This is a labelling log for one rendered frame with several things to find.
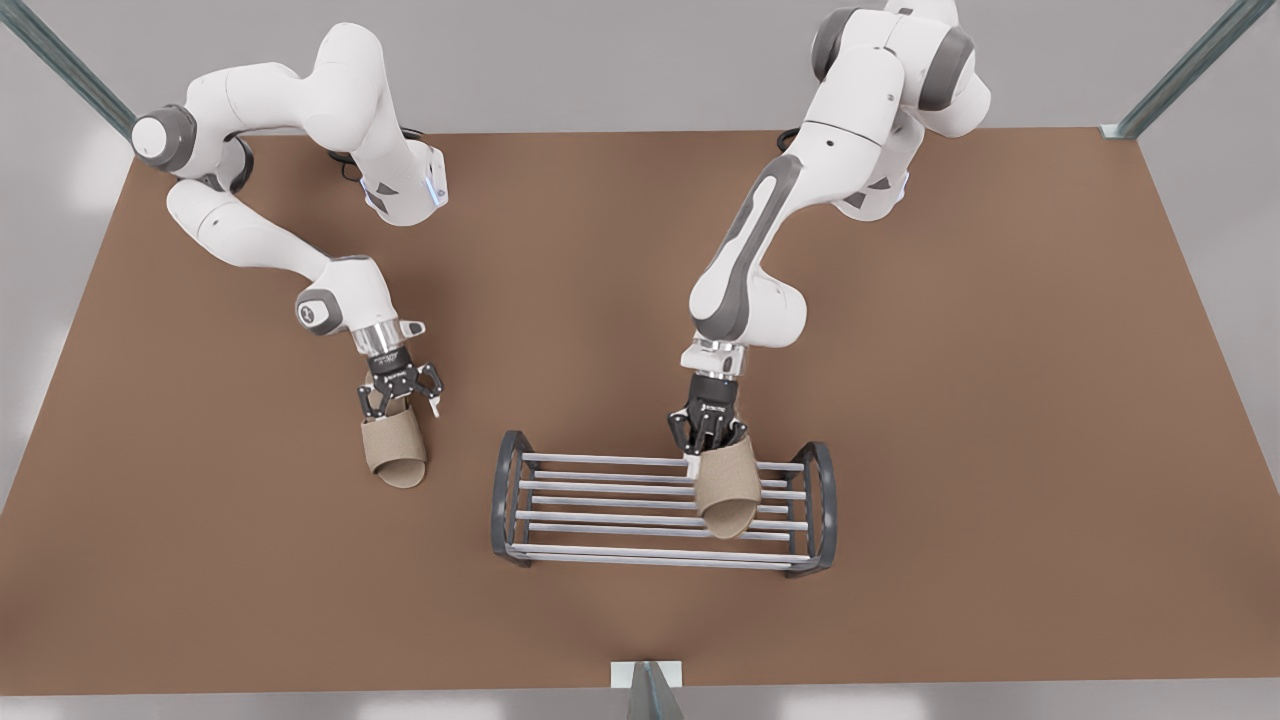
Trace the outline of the tan slipper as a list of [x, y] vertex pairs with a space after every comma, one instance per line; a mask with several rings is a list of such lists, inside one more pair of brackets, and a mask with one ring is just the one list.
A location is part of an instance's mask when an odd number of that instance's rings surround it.
[[698, 516], [713, 537], [740, 537], [755, 519], [762, 483], [750, 437], [699, 456], [692, 488]]
[[369, 470], [396, 488], [420, 484], [428, 470], [428, 451], [417, 418], [407, 398], [392, 400], [387, 415], [361, 425]]

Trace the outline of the silver frame post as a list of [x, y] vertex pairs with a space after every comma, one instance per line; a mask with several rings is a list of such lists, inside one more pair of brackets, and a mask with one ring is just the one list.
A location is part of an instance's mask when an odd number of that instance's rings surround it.
[[0, 22], [124, 140], [137, 115], [73, 53], [24, 0], [0, 0]]
[[628, 691], [627, 720], [685, 720], [673, 693], [682, 685], [678, 660], [611, 662], [611, 688]]
[[1114, 124], [1100, 126], [1108, 140], [1139, 138], [1277, 0], [1234, 0], [1164, 77]]

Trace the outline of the grey metal shoe rack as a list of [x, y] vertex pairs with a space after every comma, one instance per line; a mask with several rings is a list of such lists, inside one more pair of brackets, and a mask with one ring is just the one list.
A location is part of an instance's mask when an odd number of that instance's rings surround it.
[[820, 442], [787, 462], [759, 462], [748, 529], [718, 539], [681, 457], [538, 452], [508, 430], [497, 457], [493, 552], [517, 566], [603, 562], [726, 568], [804, 577], [831, 568], [838, 542], [835, 469]]

